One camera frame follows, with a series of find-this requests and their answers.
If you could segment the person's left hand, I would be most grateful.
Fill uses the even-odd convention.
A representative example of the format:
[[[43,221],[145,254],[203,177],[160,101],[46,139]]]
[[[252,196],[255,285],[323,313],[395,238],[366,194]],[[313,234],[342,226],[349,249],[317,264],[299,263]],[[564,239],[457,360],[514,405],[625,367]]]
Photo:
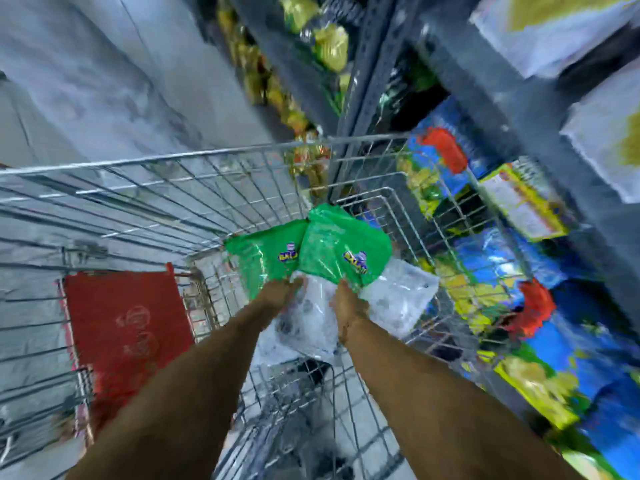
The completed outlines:
[[[281,313],[295,295],[305,286],[306,279],[302,276],[293,279],[271,280],[265,283],[255,300],[263,311],[272,316]]]

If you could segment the person's right hand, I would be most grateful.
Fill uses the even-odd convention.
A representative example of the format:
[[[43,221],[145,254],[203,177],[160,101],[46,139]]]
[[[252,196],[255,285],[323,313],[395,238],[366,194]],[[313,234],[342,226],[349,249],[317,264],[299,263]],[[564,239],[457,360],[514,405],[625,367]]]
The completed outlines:
[[[343,277],[337,285],[331,307],[337,320],[339,342],[346,346],[350,327],[356,322],[369,319],[369,304],[359,297],[351,288],[350,282]]]

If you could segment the green and clear snack packet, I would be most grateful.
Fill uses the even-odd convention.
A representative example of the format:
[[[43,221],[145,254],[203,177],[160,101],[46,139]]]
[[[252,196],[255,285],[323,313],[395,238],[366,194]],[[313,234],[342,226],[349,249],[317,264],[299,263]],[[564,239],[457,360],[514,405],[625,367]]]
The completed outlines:
[[[298,271],[337,285],[345,278],[369,303],[371,318],[404,339],[425,313],[439,279],[393,256],[389,236],[324,203],[308,213]]]
[[[307,219],[246,235],[235,235],[225,248],[238,265],[246,295],[254,299],[273,280],[305,282],[294,298],[261,332],[252,366],[275,366],[302,357],[336,363],[338,326],[331,300],[337,285],[301,270]]]

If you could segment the person's right forearm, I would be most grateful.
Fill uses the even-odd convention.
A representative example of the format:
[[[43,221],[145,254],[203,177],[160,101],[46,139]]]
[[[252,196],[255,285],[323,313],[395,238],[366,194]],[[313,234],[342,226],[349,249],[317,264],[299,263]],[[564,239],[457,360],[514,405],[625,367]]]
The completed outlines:
[[[512,412],[366,318],[341,339],[419,480],[583,480]]]

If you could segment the person's left forearm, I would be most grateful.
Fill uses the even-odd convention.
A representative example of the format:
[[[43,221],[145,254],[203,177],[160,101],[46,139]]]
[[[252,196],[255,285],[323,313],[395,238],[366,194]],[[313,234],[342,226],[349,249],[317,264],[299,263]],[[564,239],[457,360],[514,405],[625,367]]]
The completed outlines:
[[[210,480],[257,339],[286,302],[263,291],[160,370],[101,431],[66,480]]]

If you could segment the red cart seat flap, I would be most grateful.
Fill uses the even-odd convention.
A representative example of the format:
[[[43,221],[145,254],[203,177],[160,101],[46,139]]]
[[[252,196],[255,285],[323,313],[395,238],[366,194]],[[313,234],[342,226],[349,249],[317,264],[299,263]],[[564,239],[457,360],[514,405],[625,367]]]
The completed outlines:
[[[94,438],[195,343],[171,263],[164,271],[87,271],[62,281],[77,363],[91,373]]]

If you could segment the row of blue snack bags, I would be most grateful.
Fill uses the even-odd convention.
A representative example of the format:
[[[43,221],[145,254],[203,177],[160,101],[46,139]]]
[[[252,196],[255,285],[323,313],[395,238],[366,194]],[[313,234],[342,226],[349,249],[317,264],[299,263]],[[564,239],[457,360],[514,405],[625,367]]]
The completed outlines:
[[[640,480],[640,338],[560,243],[530,242],[479,186],[502,164],[446,97],[397,160],[425,224],[444,312],[470,336],[464,375],[487,365],[539,414],[589,480]]]

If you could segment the white box with yellow border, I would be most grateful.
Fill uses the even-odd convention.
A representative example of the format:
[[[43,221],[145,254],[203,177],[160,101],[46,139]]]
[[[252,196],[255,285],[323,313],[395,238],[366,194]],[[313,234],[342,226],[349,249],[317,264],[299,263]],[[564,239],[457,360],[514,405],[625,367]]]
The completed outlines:
[[[488,199],[530,242],[570,233],[566,206],[539,165],[528,156],[502,164],[479,180]]]

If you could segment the row of yellow snack bags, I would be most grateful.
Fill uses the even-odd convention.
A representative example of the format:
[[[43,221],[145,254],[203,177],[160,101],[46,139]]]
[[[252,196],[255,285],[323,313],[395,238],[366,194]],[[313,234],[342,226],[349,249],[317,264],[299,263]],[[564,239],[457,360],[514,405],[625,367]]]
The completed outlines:
[[[331,156],[329,147],[317,144],[323,135],[322,129],[308,119],[286,90],[229,0],[216,0],[215,16],[245,96],[254,106],[269,107],[280,121],[278,127],[286,127],[294,140],[302,144],[285,150],[283,159],[309,201],[313,205],[321,203],[326,197],[326,173]]]

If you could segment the yellow-green snack bags on shelf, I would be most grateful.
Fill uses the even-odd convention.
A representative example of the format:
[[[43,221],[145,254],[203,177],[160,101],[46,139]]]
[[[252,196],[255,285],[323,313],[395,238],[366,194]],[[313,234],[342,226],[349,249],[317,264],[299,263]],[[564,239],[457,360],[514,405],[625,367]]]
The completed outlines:
[[[330,14],[329,1],[278,0],[284,12],[286,28],[310,53],[313,67],[319,70],[321,87],[332,109],[341,115],[349,83],[349,34],[345,26]]]

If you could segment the grey metal shelf rack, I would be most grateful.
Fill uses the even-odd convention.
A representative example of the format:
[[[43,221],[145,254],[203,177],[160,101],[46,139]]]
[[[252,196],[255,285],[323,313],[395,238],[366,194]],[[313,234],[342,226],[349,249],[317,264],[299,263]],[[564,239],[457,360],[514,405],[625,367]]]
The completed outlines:
[[[363,31],[372,32],[372,40],[363,41],[364,62],[356,63],[364,67],[363,88],[355,90],[355,109],[345,118],[332,108],[319,66],[286,34],[277,1],[230,1],[268,60],[284,73],[285,88],[330,136],[364,135],[374,114],[373,93],[381,94],[383,74],[410,42],[423,61],[434,63],[444,88],[500,157],[525,155],[541,166],[576,224],[566,240],[640,335],[640,204],[623,204],[558,133],[570,103],[586,91],[525,81],[508,68],[463,19],[479,0],[369,0]]]

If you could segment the white and yellow bag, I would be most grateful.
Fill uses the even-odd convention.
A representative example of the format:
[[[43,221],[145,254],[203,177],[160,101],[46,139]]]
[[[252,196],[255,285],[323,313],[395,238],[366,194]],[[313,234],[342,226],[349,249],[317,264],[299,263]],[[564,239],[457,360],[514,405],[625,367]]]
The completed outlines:
[[[469,21],[524,78],[555,79],[640,17],[640,0],[481,0]]]
[[[640,56],[572,104],[560,134],[622,202],[640,203]]]

